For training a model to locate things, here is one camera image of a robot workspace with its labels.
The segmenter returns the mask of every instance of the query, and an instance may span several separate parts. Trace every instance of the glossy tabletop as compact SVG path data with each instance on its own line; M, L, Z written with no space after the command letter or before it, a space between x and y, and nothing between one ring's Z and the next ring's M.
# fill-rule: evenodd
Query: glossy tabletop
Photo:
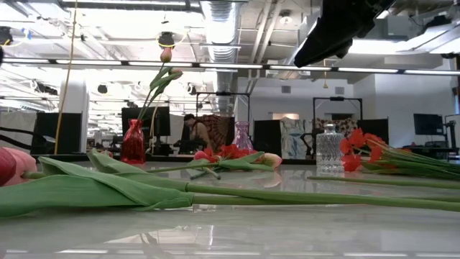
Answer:
M146 167L180 165L150 163ZM184 181L190 176L187 171L160 175ZM307 179L340 175L318 172L314 166L284 165L278 173L222 173L220 181L206 176L194 182L374 196L460 195L460 191L435 188ZM347 177L392 178L354 174ZM38 212L0 220L1 259L387 257L460 258L460 213L367 205L194 205L155 212Z

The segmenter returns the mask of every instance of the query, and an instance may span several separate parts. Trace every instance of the clear glass bottle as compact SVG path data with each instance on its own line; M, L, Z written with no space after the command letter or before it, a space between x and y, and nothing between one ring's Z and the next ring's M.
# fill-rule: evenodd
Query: clear glass bottle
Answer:
M324 130L324 133L316 135L316 166L341 168L340 142L344 136L336 132L334 124L325 124Z

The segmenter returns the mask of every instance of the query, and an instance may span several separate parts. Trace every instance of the white wall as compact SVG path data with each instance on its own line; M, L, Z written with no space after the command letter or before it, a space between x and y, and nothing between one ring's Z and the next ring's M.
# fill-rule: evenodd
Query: white wall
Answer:
M276 78L261 78L258 80L251 95L251 129L254 120L272 119L270 113L295 113L299 114L300 119L313 118L313 97L331 97L335 94L336 86L345 87L345 97L353 97L353 86L346 80L327 80L328 88L324 88L324 80L310 81L288 80L281 81ZM239 92L244 92L247 86L246 78L239 78ZM291 86L291 94L281 94L281 86ZM355 114L359 117L359 104L354 105L349 101L332 102L329 100L321 104L321 100L316 102L319 106L316 110L317 118L326 118L330 113ZM247 110L242 108L243 104L238 101L235 108L235 117L246 118Z
M437 69L450 70L450 65L444 60ZM431 137L415 135L413 114L454 114L453 80L450 76L376 74L354 84L354 95L363 98L365 119L388 117L391 146L423 145Z

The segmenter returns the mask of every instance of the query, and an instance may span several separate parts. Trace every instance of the glass vase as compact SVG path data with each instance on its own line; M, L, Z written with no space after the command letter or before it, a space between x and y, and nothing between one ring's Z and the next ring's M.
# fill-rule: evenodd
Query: glass vase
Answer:
M324 133L316 135L316 166L341 168L340 142L344 136L336 132L336 125L324 125Z
M235 144L240 150L247 149L250 152L254 149L251 140L249 139L249 123L236 122L235 123L235 138L231 144Z
M129 129L123 137L121 161L130 165L145 163L144 133L141 119L130 119Z

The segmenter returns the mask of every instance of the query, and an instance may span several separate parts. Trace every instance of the woman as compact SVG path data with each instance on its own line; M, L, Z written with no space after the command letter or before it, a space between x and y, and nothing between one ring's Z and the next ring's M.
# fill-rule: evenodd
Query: woman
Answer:
M211 141L208 136L208 128L206 128L203 123L197 121L193 114L185 115L184 123L190 127L190 140L204 141L206 147L212 149Z

